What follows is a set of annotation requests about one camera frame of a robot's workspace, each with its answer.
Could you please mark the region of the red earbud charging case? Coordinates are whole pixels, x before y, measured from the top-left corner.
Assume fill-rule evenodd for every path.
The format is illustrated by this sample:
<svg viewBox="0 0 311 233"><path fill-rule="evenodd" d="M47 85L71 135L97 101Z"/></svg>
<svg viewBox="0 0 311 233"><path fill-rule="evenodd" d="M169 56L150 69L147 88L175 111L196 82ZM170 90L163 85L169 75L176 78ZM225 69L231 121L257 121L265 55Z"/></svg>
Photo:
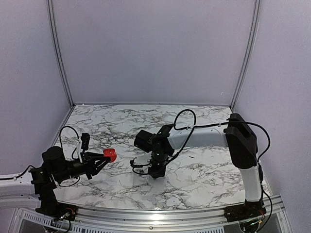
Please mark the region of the red earbud charging case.
<svg viewBox="0 0 311 233"><path fill-rule="evenodd" d="M117 154L115 149L109 148L109 149L104 149L103 150L103 154L105 158L109 158L110 159L110 163L114 162L117 158Z"/></svg>

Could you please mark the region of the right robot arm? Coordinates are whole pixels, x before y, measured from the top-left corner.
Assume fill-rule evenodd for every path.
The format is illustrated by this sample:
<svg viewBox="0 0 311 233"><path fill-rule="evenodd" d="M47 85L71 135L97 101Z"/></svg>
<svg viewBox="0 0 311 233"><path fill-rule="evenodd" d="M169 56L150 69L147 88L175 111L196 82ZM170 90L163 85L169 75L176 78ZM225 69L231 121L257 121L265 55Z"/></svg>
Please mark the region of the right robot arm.
<svg viewBox="0 0 311 233"><path fill-rule="evenodd" d="M263 172L258 153L257 136L252 127L268 132L253 122L245 121L240 114L231 114L225 122L198 125L193 119L192 126L164 125L157 133L139 131L134 146L151 158L145 166L145 173L154 179L165 176L166 167L177 159L185 148L223 147L228 148L232 164L240 171L245 188L245 203L241 206L244 217L252 217L263 206Z"/></svg>

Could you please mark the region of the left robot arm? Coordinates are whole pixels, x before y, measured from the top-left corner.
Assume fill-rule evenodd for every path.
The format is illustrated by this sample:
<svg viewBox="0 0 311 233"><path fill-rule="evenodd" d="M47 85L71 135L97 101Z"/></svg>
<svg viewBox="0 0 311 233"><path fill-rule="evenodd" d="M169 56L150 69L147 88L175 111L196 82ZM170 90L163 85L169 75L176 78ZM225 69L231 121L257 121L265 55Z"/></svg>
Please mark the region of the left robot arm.
<svg viewBox="0 0 311 233"><path fill-rule="evenodd" d="M77 137L79 143L74 153L76 159L67 160L61 146L53 146L42 153L43 163L40 167L28 166L24 172L2 175L0 177L0 195L38 196L38 213L58 219L73 220L77 206L60 203L54 190L63 181L80 178L82 175L90 180L96 176L108 163L116 160L114 149L104 149L102 153L88 150L90 135L83 133Z"/></svg>

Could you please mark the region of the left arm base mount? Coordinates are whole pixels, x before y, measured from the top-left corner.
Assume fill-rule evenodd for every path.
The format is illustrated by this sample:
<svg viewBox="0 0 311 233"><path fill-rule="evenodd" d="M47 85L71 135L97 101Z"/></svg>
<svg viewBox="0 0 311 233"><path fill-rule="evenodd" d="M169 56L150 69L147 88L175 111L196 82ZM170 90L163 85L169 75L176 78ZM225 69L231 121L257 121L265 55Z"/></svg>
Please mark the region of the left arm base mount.
<svg viewBox="0 0 311 233"><path fill-rule="evenodd" d="M54 193L47 196L40 195L38 199L40 207L35 209L36 212L53 217L55 221L75 220L78 210L76 205L59 202Z"/></svg>

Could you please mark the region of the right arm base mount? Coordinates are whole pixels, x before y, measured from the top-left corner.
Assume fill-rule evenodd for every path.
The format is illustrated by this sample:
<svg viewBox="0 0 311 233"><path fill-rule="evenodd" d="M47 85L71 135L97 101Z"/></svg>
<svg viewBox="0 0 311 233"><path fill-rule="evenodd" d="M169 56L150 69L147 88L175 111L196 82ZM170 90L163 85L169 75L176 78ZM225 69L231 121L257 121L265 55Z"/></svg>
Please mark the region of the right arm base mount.
<svg viewBox="0 0 311 233"><path fill-rule="evenodd" d="M256 202L245 200L242 204L231 205L224 208L224 217L227 222L241 221L265 214L266 209L262 199Z"/></svg>

